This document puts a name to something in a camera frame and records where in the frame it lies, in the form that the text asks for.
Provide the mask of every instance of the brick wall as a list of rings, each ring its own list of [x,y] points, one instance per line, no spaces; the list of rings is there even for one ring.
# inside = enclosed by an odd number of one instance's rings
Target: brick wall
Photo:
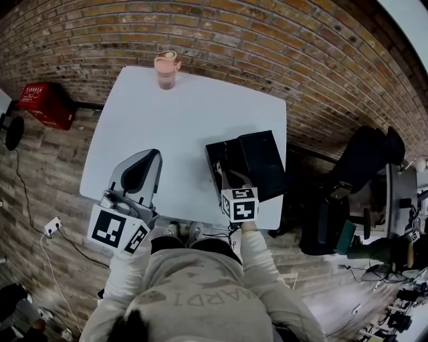
[[[359,126],[393,126],[411,157],[428,143],[426,75],[375,3],[24,0],[0,20],[0,87],[56,81],[104,103],[123,66],[173,49],[186,72],[285,99],[297,145],[337,156]]]

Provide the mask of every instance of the red crate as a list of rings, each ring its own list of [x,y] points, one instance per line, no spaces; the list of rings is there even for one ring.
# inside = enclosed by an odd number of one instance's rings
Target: red crate
[[[18,101],[18,106],[27,110],[43,125],[69,130],[76,111],[66,93],[54,83],[31,83]]]

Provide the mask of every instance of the hair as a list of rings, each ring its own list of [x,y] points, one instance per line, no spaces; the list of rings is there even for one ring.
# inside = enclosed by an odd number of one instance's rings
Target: hair
[[[116,319],[107,342],[133,341],[136,336],[139,341],[148,341],[148,323],[142,320],[140,311],[132,310],[127,318],[119,316]]]

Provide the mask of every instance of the white cable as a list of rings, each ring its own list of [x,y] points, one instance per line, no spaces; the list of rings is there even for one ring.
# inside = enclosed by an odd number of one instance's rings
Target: white cable
[[[45,234],[43,234],[43,235],[41,236],[41,239],[40,239],[40,246],[42,247],[43,251],[44,251],[44,252],[45,252],[45,254],[46,254],[47,261],[49,261],[49,265],[50,265],[50,267],[51,267],[51,271],[52,271],[53,279],[54,279],[54,281],[55,281],[56,285],[58,286],[58,289],[60,290],[61,296],[62,296],[62,298],[64,299],[64,301],[66,302],[66,304],[67,304],[67,306],[68,306],[68,309],[70,310],[70,313],[72,314],[72,316],[73,316],[74,320],[76,321],[76,325],[78,326],[78,329],[79,329],[80,333],[82,334],[82,330],[80,330],[80,326],[79,326],[79,323],[78,323],[78,319],[77,319],[77,318],[76,318],[76,316],[73,314],[73,311],[72,311],[72,308],[70,307],[70,304],[68,304],[67,299],[64,297],[64,294],[62,293],[62,290],[61,290],[60,284],[58,284],[58,281],[56,280],[56,277],[55,277],[54,268],[52,267],[52,264],[51,264],[51,259],[49,259],[49,255],[47,254],[47,252],[46,252],[46,250],[45,250],[45,247],[43,247],[42,240],[43,240],[43,238],[44,238],[44,237],[45,237]]]

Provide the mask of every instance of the pink cup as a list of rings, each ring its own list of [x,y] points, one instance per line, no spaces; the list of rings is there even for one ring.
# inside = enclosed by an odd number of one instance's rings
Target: pink cup
[[[161,89],[168,90],[175,86],[175,74],[180,69],[181,62],[174,51],[164,51],[154,59],[154,68],[158,74],[158,84]]]

